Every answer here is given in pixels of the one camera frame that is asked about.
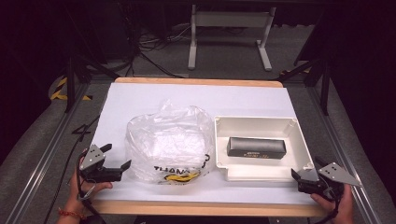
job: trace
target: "black box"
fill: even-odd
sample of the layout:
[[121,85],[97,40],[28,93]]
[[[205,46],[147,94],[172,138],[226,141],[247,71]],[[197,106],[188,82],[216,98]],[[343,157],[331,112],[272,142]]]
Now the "black box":
[[230,137],[229,157],[282,159],[286,154],[285,141],[277,139]]

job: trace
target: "metal leg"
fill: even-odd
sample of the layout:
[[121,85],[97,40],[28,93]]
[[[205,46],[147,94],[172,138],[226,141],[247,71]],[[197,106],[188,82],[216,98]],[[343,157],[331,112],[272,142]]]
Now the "metal leg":
[[323,114],[329,116],[329,112],[327,111],[327,101],[329,98],[329,85],[330,85],[330,66],[328,63],[324,64],[324,73],[322,77],[322,86],[321,86],[321,95],[320,95],[320,107],[323,111]]
[[264,65],[265,71],[271,71],[272,66],[270,60],[268,58],[267,51],[265,50],[265,43],[267,42],[268,35],[270,34],[271,25],[275,16],[275,7],[271,7],[269,12],[269,17],[266,18],[266,24],[264,28],[264,34],[262,36],[262,40],[257,41],[257,46],[259,48],[260,56],[262,56],[262,64]]
[[324,62],[324,60],[319,60],[317,63],[314,63],[309,70],[308,76],[306,76],[306,78],[304,79],[305,86],[316,86],[320,78],[323,76],[325,69],[326,63]]
[[195,18],[196,7],[192,5],[191,12],[191,45],[190,45],[190,57],[189,57],[189,69],[195,69],[195,59],[197,54],[197,39],[196,39],[196,18]]
[[297,75],[299,73],[302,73],[305,69],[312,67],[314,64],[316,64],[318,62],[319,62],[319,60],[312,60],[307,63],[304,63],[304,64],[294,68],[293,70],[287,72],[285,75],[279,76],[275,80],[280,81],[280,82],[286,81],[289,78],[294,77],[295,75]]
[[71,57],[69,59],[69,64],[67,66],[67,106],[64,113],[68,113],[70,109],[73,107],[74,102],[76,101],[74,71],[75,71],[75,59]]

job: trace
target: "clear plastic bag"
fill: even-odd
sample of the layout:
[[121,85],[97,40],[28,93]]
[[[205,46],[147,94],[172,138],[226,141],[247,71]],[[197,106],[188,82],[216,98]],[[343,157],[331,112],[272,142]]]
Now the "clear plastic bag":
[[127,175],[154,184],[190,183],[214,167],[214,138],[214,123],[203,109],[167,101],[158,113],[128,122]]

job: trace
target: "wooden table edge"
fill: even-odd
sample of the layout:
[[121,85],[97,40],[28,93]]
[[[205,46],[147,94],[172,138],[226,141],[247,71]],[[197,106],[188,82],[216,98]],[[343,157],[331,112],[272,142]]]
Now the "wooden table edge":
[[199,78],[163,78],[163,77],[119,77],[116,83],[151,83],[183,85],[216,85],[216,86],[249,86],[282,88],[278,81],[266,80],[233,80],[233,79],[199,79]]
[[264,203],[187,203],[94,200],[100,214],[243,216],[243,217],[325,217],[326,212],[312,204]]

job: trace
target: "white plastic container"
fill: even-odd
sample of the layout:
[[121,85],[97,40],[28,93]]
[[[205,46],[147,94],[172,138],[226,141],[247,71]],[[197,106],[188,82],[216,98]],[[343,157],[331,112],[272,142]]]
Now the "white plastic container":
[[[296,118],[215,117],[216,165],[228,181],[268,181],[295,184],[291,168],[313,168],[300,124]],[[230,137],[284,140],[286,155],[281,159],[229,157]]]

